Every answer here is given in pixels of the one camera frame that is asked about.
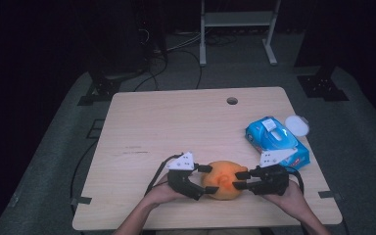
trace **hole in table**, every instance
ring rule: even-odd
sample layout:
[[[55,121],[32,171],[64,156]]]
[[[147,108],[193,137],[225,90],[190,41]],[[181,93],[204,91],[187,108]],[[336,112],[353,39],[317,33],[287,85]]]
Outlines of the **hole in table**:
[[[237,105],[237,103],[239,103],[239,101],[235,97],[228,97],[227,98],[227,103],[229,105]]]

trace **orange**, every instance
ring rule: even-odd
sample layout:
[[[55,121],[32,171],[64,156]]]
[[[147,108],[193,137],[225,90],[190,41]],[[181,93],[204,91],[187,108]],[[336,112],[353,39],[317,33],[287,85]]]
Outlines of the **orange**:
[[[237,190],[233,182],[240,182],[245,180],[238,180],[235,173],[240,171],[247,171],[245,166],[230,162],[217,161],[210,163],[212,171],[210,173],[202,173],[201,184],[203,187],[213,186],[219,187],[215,194],[209,194],[218,200],[233,200],[241,194],[241,190]]]

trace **wooden table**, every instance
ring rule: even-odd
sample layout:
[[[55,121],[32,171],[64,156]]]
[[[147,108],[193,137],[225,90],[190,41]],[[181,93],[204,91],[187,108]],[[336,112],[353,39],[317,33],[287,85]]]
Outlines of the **wooden table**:
[[[237,99],[229,105],[228,98]],[[229,160],[248,168],[259,153],[245,138],[249,123],[265,116],[283,122],[295,112],[280,87],[118,93],[113,98],[72,225],[77,230],[116,229],[143,197],[161,162],[191,151],[195,163]],[[300,170],[305,197],[324,224],[341,213],[306,138],[311,164]],[[200,173],[191,181],[200,183]],[[152,211],[146,229],[298,225],[280,209],[250,191],[233,201],[203,196],[181,199]]]

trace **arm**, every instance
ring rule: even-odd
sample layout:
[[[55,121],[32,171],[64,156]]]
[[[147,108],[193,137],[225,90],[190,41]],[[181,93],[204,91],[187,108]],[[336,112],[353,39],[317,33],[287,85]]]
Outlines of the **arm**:
[[[297,219],[310,235],[331,234],[310,209],[301,189],[294,181],[289,181],[289,187],[283,196],[263,195],[263,197]]]
[[[167,203],[185,196],[173,191],[166,183],[167,174],[158,184],[136,205],[135,209],[124,220],[114,235],[137,235],[145,225],[149,214],[162,203]]]

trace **cable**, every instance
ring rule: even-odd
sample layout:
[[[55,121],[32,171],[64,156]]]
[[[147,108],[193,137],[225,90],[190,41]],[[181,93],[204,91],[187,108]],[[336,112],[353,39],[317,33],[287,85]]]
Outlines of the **cable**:
[[[135,91],[136,91],[141,85],[143,85],[143,83],[145,83],[146,81],[148,81],[148,80],[150,80],[150,79],[154,79],[154,81],[155,81],[155,85],[156,85],[156,89],[159,90],[159,86],[158,86],[158,82],[157,82],[156,76],[159,75],[159,74],[161,74],[161,73],[163,73],[163,72],[166,70],[166,68],[167,68],[167,61],[164,60],[164,59],[162,59],[162,58],[157,58],[157,59],[163,60],[163,61],[165,62],[165,64],[164,64],[164,68],[163,68],[160,72],[158,72],[157,74],[153,74],[153,73],[151,73],[151,71],[150,71],[150,69],[149,69],[149,73],[151,74],[151,76],[148,77],[148,78],[146,78],[146,79],[143,80],[142,82],[140,82],[140,83],[139,83],[139,84],[133,89],[133,92],[135,92]]]
[[[344,217],[343,217],[343,225],[344,225],[345,233],[347,235],[350,235],[350,230],[348,229],[348,225],[347,225],[347,222],[345,221]]]
[[[96,141],[93,142],[93,144],[91,144],[87,150],[84,152],[84,154],[81,156],[80,160],[78,161],[77,165],[75,166],[75,169],[74,169],[74,173],[72,174],[72,179],[71,179],[71,183],[70,183],[70,199],[72,200],[72,188],[73,188],[73,185],[74,185],[74,181],[75,181],[75,175],[77,174],[77,171],[78,171],[78,167],[81,165],[81,162],[83,161],[84,157],[88,154],[88,152],[91,150],[91,148],[93,146],[96,145],[96,143],[99,141],[99,139],[97,139]],[[72,215],[75,215],[75,209],[74,209],[74,206],[73,205],[70,205],[70,208],[71,208],[71,212],[72,212]]]
[[[192,44],[192,43],[198,41],[199,39],[200,39],[200,33],[197,32],[197,35],[195,35],[194,37],[192,37],[192,38],[190,38],[190,39],[188,39],[188,40],[186,40],[186,41],[184,41],[184,42],[181,42],[181,43],[179,43],[179,44],[176,45],[176,46],[173,46],[173,47],[167,48],[166,50],[167,50],[167,51],[171,51],[171,50],[175,50],[175,49],[178,49],[178,48],[186,47],[186,46],[188,46],[188,45],[190,45],[190,44]]]
[[[165,161],[163,161],[161,163],[160,167],[158,168],[157,172],[154,175],[154,178],[151,180],[151,183],[149,183],[148,188],[146,189],[145,196],[152,190],[153,187],[155,187],[154,186],[155,182],[157,182],[157,179],[160,176],[161,172],[163,171],[166,163],[169,162],[169,160],[171,160],[171,159],[177,159],[177,158],[179,158],[181,156],[182,155],[173,155],[173,156],[170,156],[169,158],[167,158]]]
[[[297,169],[293,168],[293,167],[290,167],[290,166],[285,166],[285,168],[286,168],[286,170],[288,171],[289,174],[295,175],[295,177],[298,179],[299,188],[301,189],[302,194],[304,194],[305,193],[304,181],[302,180],[302,177],[301,177],[301,174],[299,173],[299,171]]]
[[[203,76],[203,68],[201,67],[201,65],[200,65],[200,60],[198,60],[197,56],[195,56],[194,53],[189,52],[189,51],[185,51],[185,50],[172,50],[172,51],[170,51],[170,52],[183,52],[183,53],[188,53],[188,54],[190,54],[191,56],[194,57],[194,59],[197,61],[198,67],[200,68],[200,75],[199,75],[199,77],[198,77],[197,85],[195,86],[195,89],[198,89],[198,87],[200,86],[201,78],[202,78],[202,76]]]

